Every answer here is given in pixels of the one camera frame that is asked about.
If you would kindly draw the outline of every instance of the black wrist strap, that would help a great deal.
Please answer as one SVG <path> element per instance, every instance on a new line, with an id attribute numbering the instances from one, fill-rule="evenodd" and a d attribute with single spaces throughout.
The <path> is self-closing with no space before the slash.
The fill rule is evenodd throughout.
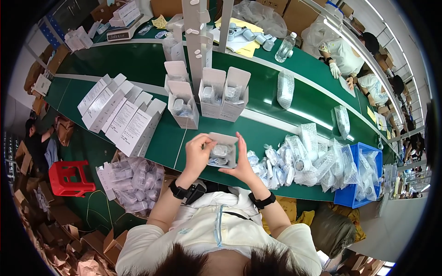
<path id="1" fill-rule="evenodd" d="M 176 179 L 174 179 L 169 184 L 169 188 L 172 191 L 174 197 L 182 200 L 182 199 L 184 199 L 187 196 L 187 194 L 189 193 L 189 190 L 181 188 L 181 187 L 177 187 L 175 182 L 176 182 Z"/>
<path id="2" fill-rule="evenodd" d="M 253 193 L 249 194 L 249 198 L 253 202 L 253 204 L 258 208 L 258 210 L 262 210 L 267 205 L 272 204 L 276 201 L 276 197 L 272 192 L 270 192 L 270 196 L 264 200 L 257 200 L 253 195 Z"/>

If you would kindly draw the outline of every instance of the red plastic stool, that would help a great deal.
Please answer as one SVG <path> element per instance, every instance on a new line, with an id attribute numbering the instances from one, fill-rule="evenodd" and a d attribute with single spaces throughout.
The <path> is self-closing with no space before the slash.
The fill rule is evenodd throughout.
<path id="1" fill-rule="evenodd" d="M 95 183 L 86 182 L 83 165 L 89 165 L 84 161 L 57 161 L 49 169 L 49 180 L 52 192 L 56 196 L 84 197 L 84 193 L 95 191 Z M 70 177 L 75 176 L 75 168 L 80 172 L 81 181 L 72 182 Z"/>

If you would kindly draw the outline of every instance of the hair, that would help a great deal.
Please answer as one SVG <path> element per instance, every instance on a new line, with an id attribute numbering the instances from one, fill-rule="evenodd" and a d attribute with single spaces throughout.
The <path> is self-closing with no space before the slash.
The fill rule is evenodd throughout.
<path id="1" fill-rule="evenodd" d="M 291 256 L 290 249 L 281 251 L 275 246 L 252 249 L 250 261 L 244 266 L 243 276 L 310 276 L 295 265 Z M 165 259 L 152 271 L 132 267 L 124 271 L 122 276 L 203 276 L 208 259 L 206 254 L 195 254 L 175 243 Z"/>
<path id="2" fill-rule="evenodd" d="M 379 42 L 377 38 L 372 33 L 362 33 L 361 37 L 365 41 L 365 48 L 371 53 L 376 54 L 379 51 Z"/>
<path id="3" fill-rule="evenodd" d="M 399 95 L 402 94 L 405 89 L 404 81 L 398 75 L 390 78 L 389 81 L 390 84 L 393 86 L 393 92 L 396 94 L 396 96 L 399 97 Z"/>
<path id="4" fill-rule="evenodd" d="M 25 128 L 26 128 L 26 136 L 29 136 L 29 131 L 31 129 L 31 127 L 35 124 L 35 120 L 34 119 L 28 119 L 25 123 Z"/>

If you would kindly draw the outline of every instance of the woman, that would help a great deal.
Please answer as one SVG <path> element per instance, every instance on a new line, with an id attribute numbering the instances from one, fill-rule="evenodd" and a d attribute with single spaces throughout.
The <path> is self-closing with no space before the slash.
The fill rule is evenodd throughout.
<path id="1" fill-rule="evenodd" d="M 244 198 L 247 190 L 241 188 L 230 189 L 239 191 L 237 200 L 230 204 L 214 199 L 194 209 L 190 217 L 183 216 L 189 211 L 182 211 L 186 206 L 181 205 L 177 189 L 187 190 L 198 178 L 216 144 L 202 133 L 186 143 L 186 167 L 155 204 L 146 225 L 128 232 L 115 267 L 118 275 L 320 275 L 310 228 L 290 224 L 273 193 L 250 167 L 243 137 L 238 132 L 236 136 L 238 165 L 219 171 L 246 183 L 255 199 L 262 201 L 257 205 L 266 204 L 261 213 L 272 237 L 256 219 L 256 209 L 238 207 L 247 205 L 245 199 L 252 203 L 247 198 L 252 196 Z M 213 194 L 205 194 L 195 203 L 220 195 Z"/>
<path id="2" fill-rule="evenodd" d="M 55 117 L 55 123 L 44 134 L 37 133 L 35 119 L 28 119 L 25 123 L 25 146 L 41 173 L 46 173 L 52 164 L 58 161 L 57 143 L 50 138 L 57 123 L 58 116 Z"/>
<path id="3" fill-rule="evenodd" d="M 395 96 L 399 97 L 404 91 L 404 81 L 402 78 L 396 75 L 392 78 L 388 78 L 388 81 L 393 88 Z M 398 136 L 400 134 L 399 127 L 401 127 L 402 124 L 400 123 L 399 115 L 396 113 L 391 101 L 389 101 L 388 94 L 379 79 L 374 74 L 368 74 L 358 78 L 358 85 L 361 88 L 361 92 L 367 97 L 369 104 L 377 107 L 377 112 L 389 119 L 391 126 L 394 128 L 395 135 Z"/>
<path id="4" fill-rule="evenodd" d="M 373 34 L 365 32 L 358 38 L 373 55 L 379 51 L 379 42 Z M 364 65 L 363 58 L 343 38 L 322 43 L 319 52 L 330 66 L 333 77 L 337 79 L 342 75 L 353 90 L 356 75 Z"/>

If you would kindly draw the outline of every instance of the person in black shirt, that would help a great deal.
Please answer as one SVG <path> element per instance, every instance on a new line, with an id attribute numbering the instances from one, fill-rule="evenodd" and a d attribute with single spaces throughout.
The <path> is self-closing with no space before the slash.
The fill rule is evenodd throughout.
<path id="1" fill-rule="evenodd" d="M 55 131 L 58 117 L 55 118 L 55 124 L 52 125 L 44 134 L 37 133 L 35 120 L 26 121 L 25 146 L 28 149 L 32 160 L 37 165 L 41 173 L 46 173 L 52 164 L 58 161 L 57 143 L 50 136 Z"/>

